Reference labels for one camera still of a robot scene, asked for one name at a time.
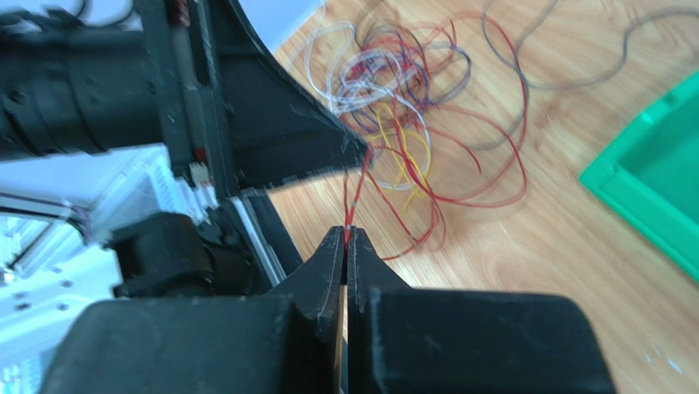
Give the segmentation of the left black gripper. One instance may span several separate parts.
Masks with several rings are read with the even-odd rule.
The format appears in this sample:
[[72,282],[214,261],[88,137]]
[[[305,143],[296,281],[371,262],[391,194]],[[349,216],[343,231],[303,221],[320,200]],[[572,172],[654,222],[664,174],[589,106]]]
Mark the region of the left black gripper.
[[367,143],[289,75],[237,1],[189,1],[185,41],[173,1],[136,1],[149,98],[136,102],[141,144],[163,143],[173,167],[201,138],[219,191],[271,190],[361,167]]

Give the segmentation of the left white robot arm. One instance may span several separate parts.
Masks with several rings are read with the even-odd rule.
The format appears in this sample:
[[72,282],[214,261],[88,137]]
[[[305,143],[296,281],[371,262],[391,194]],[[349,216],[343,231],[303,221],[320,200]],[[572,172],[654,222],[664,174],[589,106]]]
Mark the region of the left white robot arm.
[[360,167],[362,137],[299,85],[237,1],[136,1],[88,25],[54,8],[1,14],[4,161],[161,143],[217,196]]

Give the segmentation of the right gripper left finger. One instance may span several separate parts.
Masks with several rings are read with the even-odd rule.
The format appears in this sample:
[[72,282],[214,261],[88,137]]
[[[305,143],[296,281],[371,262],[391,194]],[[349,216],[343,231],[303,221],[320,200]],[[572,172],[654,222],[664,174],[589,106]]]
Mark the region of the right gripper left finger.
[[343,231],[255,297],[102,301],[74,322],[43,393],[335,393]]

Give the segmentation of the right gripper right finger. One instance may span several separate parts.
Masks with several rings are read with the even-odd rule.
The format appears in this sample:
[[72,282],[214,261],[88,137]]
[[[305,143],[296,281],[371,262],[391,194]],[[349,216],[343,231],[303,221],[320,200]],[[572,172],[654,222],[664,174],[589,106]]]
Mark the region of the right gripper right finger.
[[352,393],[614,393],[582,310],[554,294],[413,288],[347,237]]

